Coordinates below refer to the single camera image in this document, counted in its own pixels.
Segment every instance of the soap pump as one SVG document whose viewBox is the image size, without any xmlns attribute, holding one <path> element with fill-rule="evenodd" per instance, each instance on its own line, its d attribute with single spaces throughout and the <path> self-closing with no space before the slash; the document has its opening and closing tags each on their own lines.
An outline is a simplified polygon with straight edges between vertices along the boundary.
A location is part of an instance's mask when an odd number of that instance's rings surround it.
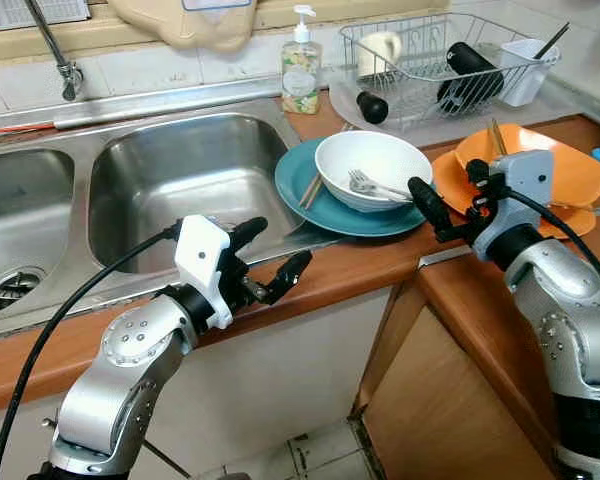
<svg viewBox="0 0 600 480">
<path fill-rule="evenodd" d="M 316 16 L 311 5 L 295 5 L 293 11 L 300 22 L 293 30 L 293 41 L 282 47 L 282 107 L 288 112 L 317 113 L 318 75 L 322 47 L 311 41 L 305 15 Z"/>
</svg>

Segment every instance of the black cable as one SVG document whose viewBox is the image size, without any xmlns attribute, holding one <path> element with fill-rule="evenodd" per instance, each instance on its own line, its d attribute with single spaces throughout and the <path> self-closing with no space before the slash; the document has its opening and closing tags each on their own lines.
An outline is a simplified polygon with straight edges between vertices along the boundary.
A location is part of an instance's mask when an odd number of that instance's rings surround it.
<svg viewBox="0 0 600 480">
<path fill-rule="evenodd" d="M 569 225 L 560 220 L 560 218 L 556 216 L 553 212 L 551 212 L 551 210 L 549 210 L 547 207 L 532 200 L 531 198 L 527 197 L 526 195 L 523 195 L 520 192 L 508 189 L 505 192 L 505 194 L 507 197 L 513 198 L 514 200 L 525 204 L 527 207 L 532 208 L 533 210 L 538 212 L 542 216 L 542 218 L 544 218 L 547 222 L 562 230 L 567 235 L 567 237 L 569 237 L 569 240 L 571 240 L 576 245 L 576 247 L 580 249 L 580 251 L 586 257 L 587 261 L 591 264 L 595 271 L 598 272 L 598 275 L 600 276 L 600 260 L 598 260 L 598 257 L 596 257 L 591 250 L 589 250 L 587 244 L 582 241 L 578 234 L 574 232 Z"/>
<path fill-rule="evenodd" d="M 76 290 L 73 295 L 71 295 L 67 301 L 65 301 L 58 311 L 53 315 L 51 320 L 47 322 L 47 324 L 40 332 L 36 343 L 31 348 L 29 352 L 29 356 L 27 360 L 24 362 L 22 366 L 22 370 L 20 371 L 20 376 L 18 377 L 18 381 L 16 383 L 15 388 L 13 389 L 13 394 L 11 395 L 11 400 L 9 401 L 9 407 L 7 408 L 7 412 L 5 413 L 4 420 L 2 421 L 2 427 L 0 428 L 0 466 L 2 465 L 2 457 L 4 456 L 4 451 L 7 446 L 7 440 L 9 439 L 9 433 L 11 432 L 11 427 L 13 426 L 13 421 L 15 420 L 16 413 L 18 411 L 18 407 L 20 406 L 20 401 L 22 400 L 22 395 L 24 394 L 24 389 L 27 386 L 27 382 L 29 381 L 29 376 L 31 375 L 31 371 L 33 370 L 33 366 L 42 352 L 42 348 L 44 347 L 47 340 L 58 326 L 60 321 L 64 318 L 64 316 L 69 312 L 71 307 L 75 305 L 75 303 L 80 300 L 89 290 L 91 290 L 96 284 L 98 284 L 102 279 L 104 279 L 107 275 L 113 272 L 116 268 L 118 268 L 123 263 L 129 261 L 139 253 L 143 252 L 150 246 L 158 243 L 163 239 L 177 239 L 180 233 L 180 227 L 182 223 L 178 221 L 173 224 L 169 228 L 165 228 L 162 232 L 157 233 L 153 237 L 145 240 L 141 244 L 129 250 L 118 260 L 113 262 L 111 265 L 103 268 L 98 273 L 96 273 L 93 277 L 87 280 L 78 290 Z"/>
</svg>

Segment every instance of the sink drain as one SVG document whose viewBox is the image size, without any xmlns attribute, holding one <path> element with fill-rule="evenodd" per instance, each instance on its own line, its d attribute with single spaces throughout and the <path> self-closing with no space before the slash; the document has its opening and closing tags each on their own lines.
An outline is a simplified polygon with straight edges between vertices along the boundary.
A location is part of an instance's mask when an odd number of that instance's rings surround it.
<svg viewBox="0 0 600 480">
<path fill-rule="evenodd" d="M 0 310 L 14 304 L 36 288 L 44 271 L 36 267 L 18 269 L 0 282 Z"/>
</svg>

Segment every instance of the blue plate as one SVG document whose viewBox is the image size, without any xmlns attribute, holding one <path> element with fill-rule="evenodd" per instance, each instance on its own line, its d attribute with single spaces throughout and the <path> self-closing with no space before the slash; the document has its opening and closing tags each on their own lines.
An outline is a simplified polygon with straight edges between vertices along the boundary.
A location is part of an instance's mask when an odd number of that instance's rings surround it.
<svg viewBox="0 0 600 480">
<path fill-rule="evenodd" d="M 319 138 L 289 150 L 278 162 L 275 182 L 285 203 L 301 217 L 333 232 L 357 237 L 384 237 L 416 228 L 424 217 L 414 206 L 404 206 L 386 212 L 361 213 L 336 199 L 322 186 L 311 208 L 299 205 L 300 199 L 318 173 L 314 161 Z"/>
</svg>

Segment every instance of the white bowl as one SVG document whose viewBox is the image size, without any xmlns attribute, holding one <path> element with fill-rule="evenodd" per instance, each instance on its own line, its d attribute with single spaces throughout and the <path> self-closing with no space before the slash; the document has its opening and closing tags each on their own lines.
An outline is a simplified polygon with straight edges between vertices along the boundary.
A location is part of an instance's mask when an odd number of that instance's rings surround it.
<svg viewBox="0 0 600 480">
<path fill-rule="evenodd" d="M 433 179 L 431 164 L 420 150 L 400 138 L 379 132 L 358 130 L 333 135 L 318 145 L 315 160 L 329 192 L 360 212 L 391 210 L 404 202 L 351 191 L 350 170 L 360 169 L 372 180 L 407 193 L 411 177 L 420 177 L 428 184 Z"/>
</svg>

